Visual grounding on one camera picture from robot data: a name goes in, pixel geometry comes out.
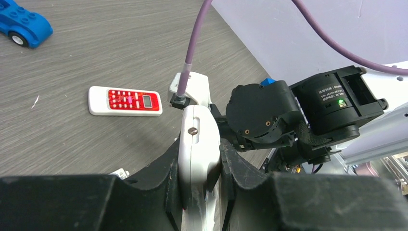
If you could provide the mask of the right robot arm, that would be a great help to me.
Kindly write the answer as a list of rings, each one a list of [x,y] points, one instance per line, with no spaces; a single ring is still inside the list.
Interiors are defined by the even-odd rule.
[[[238,85],[226,113],[210,111],[220,136],[236,151],[273,149],[262,170],[321,168],[333,154],[396,122],[408,108],[408,79],[347,66],[292,85],[264,79]]]

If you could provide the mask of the white battery cover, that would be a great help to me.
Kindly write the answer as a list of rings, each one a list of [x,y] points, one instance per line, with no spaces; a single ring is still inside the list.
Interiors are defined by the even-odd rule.
[[[126,178],[128,178],[130,176],[129,171],[124,170],[123,168],[120,168],[112,173],[110,173],[110,175],[115,175],[117,177],[119,177],[121,180],[124,180]]]

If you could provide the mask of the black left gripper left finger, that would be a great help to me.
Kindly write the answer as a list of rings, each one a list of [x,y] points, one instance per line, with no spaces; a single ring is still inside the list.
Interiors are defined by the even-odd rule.
[[[0,179],[3,231],[179,231],[179,142],[137,173]]]

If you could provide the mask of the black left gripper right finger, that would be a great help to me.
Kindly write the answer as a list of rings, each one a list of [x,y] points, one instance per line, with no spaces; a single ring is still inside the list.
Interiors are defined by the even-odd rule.
[[[408,203],[377,177],[263,173],[220,145],[224,231],[405,231]]]

